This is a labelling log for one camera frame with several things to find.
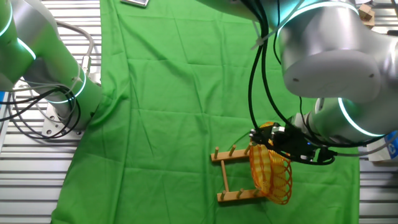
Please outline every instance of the orange plastic basket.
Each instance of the orange plastic basket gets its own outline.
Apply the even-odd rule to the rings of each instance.
[[[268,122],[261,128],[273,125]],[[252,146],[250,150],[251,174],[256,188],[274,203],[285,205],[292,196],[292,167],[290,160],[268,150],[265,145]]]

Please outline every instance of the wooden peg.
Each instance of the wooden peg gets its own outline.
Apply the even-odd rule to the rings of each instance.
[[[240,196],[241,196],[241,194],[243,193],[243,189],[241,189],[239,192],[238,192],[238,194],[236,194],[236,198],[240,198]]]
[[[249,150],[250,150],[250,148],[251,148],[252,145],[253,145],[253,144],[250,142],[249,145],[248,145],[248,147],[247,147],[246,150],[244,151],[244,154],[245,154],[245,155],[248,154],[248,152],[249,152]]]
[[[229,192],[229,186],[228,186],[228,180],[226,178],[226,171],[225,171],[225,163],[224,161],[221,161],[221,170],[223,171],[223,178],[224,178],[224,186],[225,190]]]
[[[219,151],[219,147],[216,147],[216,151],[214,152],[214,158],[217,159],[217,155],[218,155],[218,151]]]
[[[257,194],[260,192],[260,189],[256,189],[254,192],[253,192],[253,196],[255,196],[255,197],[257,197]]]
[[[225,191],[225,190],[223,190],[223,193],[221,193],[221,200],[224,200],[224,196],[225,196],[225,194],[226,194],[226,191]]]
[[[236,145],[233,145],[232,149],[229,152],[229,156],[232,156],[232,153],[234,153],[235,149],[236,149]]]

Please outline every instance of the table surface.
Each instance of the table surface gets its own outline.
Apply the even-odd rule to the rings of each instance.
[[[101,72],[101,19],[100,2],[42,1],[57,20],[67,22],[89,32],[95,41],[91,72],[100,78]],[[390,0],[375,0],[376,27],[386,33],[398,30],[398,19]],[[80,34],[58,28],[60,36],[78,62],[87,50],[88,41]],[[20,93],[18,98],[27,98]],[[45,110],[47,103],[39,106]],[[42,130],[44,117],[36,107],[24,113],[23,118]],[[6,127],[0,152],[0,223],[50,223],[50,215],[71,163],[78,140],[65,136],[51,142],[38,142],[21,134],[13,124]],[[361,158],[360,224],[398,223],[398,164],[378,167]]]

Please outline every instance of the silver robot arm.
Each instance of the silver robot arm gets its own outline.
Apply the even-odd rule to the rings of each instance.
[[[81,108],[75,129],[83,130],[101,99],[101,87],[87,77],[86,71],[87,68],[82,69],[60,40],[55,19],[39,0],[0,0],[1,91],[12,89],[21,77],[30,86],[66,86]],[[43,94],[51,88],[35,91]],[[74,99],[58,93],[49,95],[46,100],[60,117],[71,113],[68,101]],[[72,113],[69,128],[78,117],[77,110]]]
[[[250,19],[238,1],[199,1]],[[305,124],[301,114],[293,124],[333,144],[364,142],[396,130],[398,39],[365,27],[353,0],[279,2],[280,21],[287,21],[277,32],[285,86],[297,96],[319,98]],[[277,1],[262,0],[262,5],[275,29]]]

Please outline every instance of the green fabric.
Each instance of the green fabric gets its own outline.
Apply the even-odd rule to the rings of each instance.
[[[359,162],[352,158],[294,164],[288,205],[217,202],[223,178],[210,154],[252,128],[251,21],[196,1],[152,0],[140,9],[101,0],[101,22],[103,99],[72,160],[54,224],[358,222]],[[299,99],[285,89],[271,48],[267,63],[275,101],[286,116],[297,113]],[[253,97],[258,123],[279,120],[259,73]],[[304,111],[312,105],[306,100]],[[227,163],[226,171],[231,190],[254,187],[248,162]]]

